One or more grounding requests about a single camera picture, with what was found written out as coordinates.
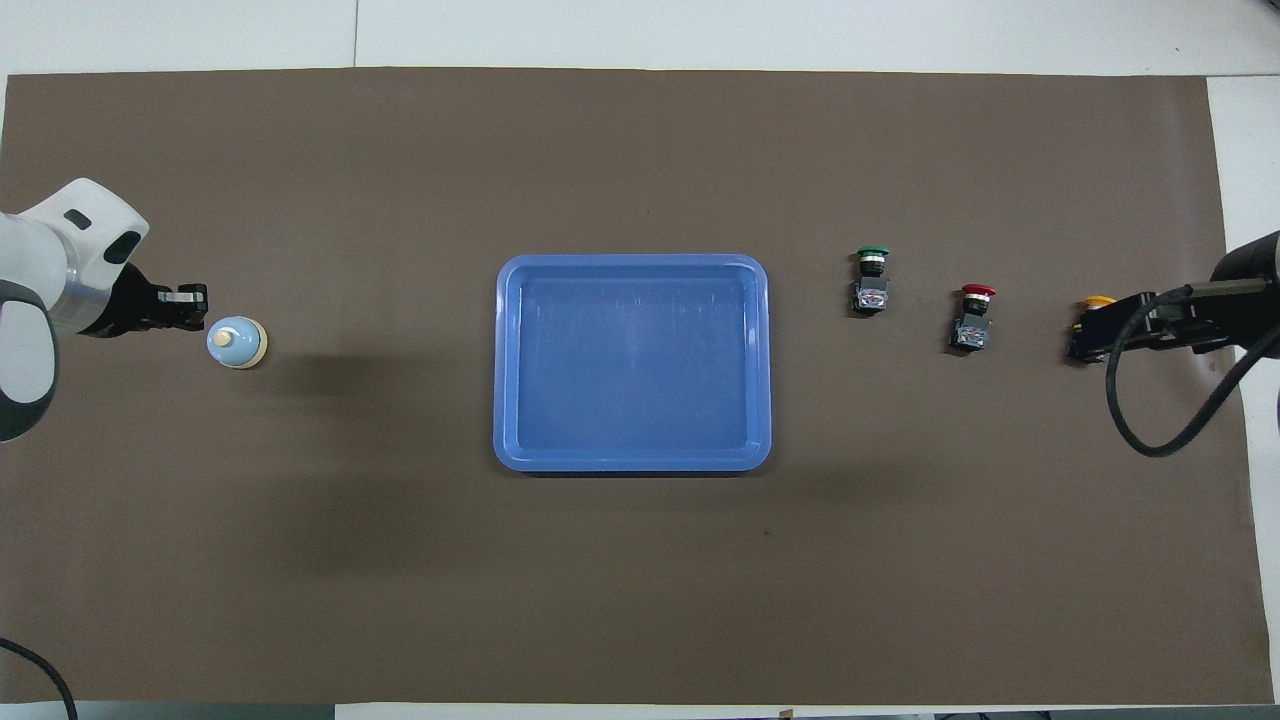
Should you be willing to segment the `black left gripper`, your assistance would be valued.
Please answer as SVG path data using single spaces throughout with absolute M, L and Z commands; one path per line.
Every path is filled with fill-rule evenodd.
M 119 337 L 151 329 L 205 331 L 209 311 L 206 284 L 179 284 L 175 290 L 150 282 L 125 263 L 111 287 L 108 305 L 96 320 L 97 337 Z

